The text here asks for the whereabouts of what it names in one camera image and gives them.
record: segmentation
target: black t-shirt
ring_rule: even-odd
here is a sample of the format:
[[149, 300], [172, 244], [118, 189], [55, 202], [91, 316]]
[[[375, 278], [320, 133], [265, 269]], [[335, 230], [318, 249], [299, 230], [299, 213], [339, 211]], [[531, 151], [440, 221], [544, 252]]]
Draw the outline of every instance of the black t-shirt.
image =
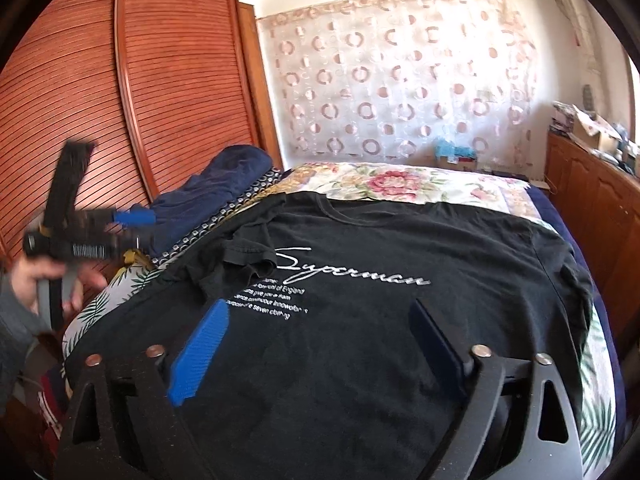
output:
[[228, 331], [178, 409], [221, 480], [416, 478], [458, 406], [411, 334], [414, 298], [471, 344], [551, 354], [579, 413], [590, 280], [553, 232], [472, 206], [309, 192], [230, 222], [72, 354], [177, 351], [204, 307], [228, 299]]

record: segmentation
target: window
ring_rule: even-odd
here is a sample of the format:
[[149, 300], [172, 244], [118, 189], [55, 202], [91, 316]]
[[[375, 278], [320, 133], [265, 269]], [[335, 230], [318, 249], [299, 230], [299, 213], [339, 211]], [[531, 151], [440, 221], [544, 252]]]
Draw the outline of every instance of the window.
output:
[[633, 142], [640, 140], [640, 74], [634, 62], [629, 58], [631, 71], [631, 139]]

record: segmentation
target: floral pillowcase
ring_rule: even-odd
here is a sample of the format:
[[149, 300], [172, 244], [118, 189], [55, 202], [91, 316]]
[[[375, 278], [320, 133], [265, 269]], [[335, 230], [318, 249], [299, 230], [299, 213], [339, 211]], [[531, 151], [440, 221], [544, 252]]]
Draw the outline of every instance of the floral pillowcase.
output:
[[336, 200], [395, 200], [467, 204], [527, 218], [538, 210], [529, 184], [514, 178], [393, 164], [311, 163], [300, 166], [270, 193], [315, 191]]

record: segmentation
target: navy blue blanket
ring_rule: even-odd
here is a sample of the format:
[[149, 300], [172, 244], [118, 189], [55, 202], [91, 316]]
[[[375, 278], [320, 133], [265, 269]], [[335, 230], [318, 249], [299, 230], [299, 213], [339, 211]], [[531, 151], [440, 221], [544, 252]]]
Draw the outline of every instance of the navy blue blanket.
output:
[[[560, 218], [560, 213], [549, 201], [542, 191], [535, 186], [530, 186], [527, 189], [527, 193], [531, 197], [533, 204], [540, 213], [540, 217], [551, 225], [558, 234], [566, 242], [571, 244], [574, 248], [575, 261], [581, 264], [585, 269], [589, 269], [587, 262], [582, 256], [582, 251], [574, 238], [571, 236], [569, 229]], [[624, 433], [625, 418], [626, 418], [626, 400], [625, 400], [625, 385], [622, 381], [622, 374], [620, 373], [620, 362], [618, 361], [618, 354], [616, 347], [613, 344], [613, 336], [611, 335], [611, 329], [609, 327], [609, 317], [607, 317], [607, 311], [604, 307], [604, 302], [598, 288], [593, 284], [593, 304], [596, 307], [600, 323], [602, 325], [602, 331], [607, 341], [607, 349], [609, 350], [609, 359], [611, 360], [611, 369], [613, 370], [613, 382], [616, 390], [616, 448], [620, 443], [620, 439]]]
[[[178, 240], [244, 193], [271, 165], [271, 157], [260, 148], [229, 146], [202, 173], [190, 176], [178, 189], [162, 193], [150, 206], [156, 224], [149, 256], [159, 258], [170, 252]], [[135, 204], [131, 210], [140, 208], [143, 206]]]

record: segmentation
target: wooden wardrobe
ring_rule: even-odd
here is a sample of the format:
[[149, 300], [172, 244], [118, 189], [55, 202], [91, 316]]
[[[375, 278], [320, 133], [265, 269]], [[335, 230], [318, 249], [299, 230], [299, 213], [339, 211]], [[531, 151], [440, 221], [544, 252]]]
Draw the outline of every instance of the wooden wardrobe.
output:
[[80, 207], [148, 204], [230, 144], [280, 164], [255, 17], [242, 13], [248, 23], [238, 0], [49, 4], [0, 73], [1, 258], [20, 253], [70, 137], [98, 142]]

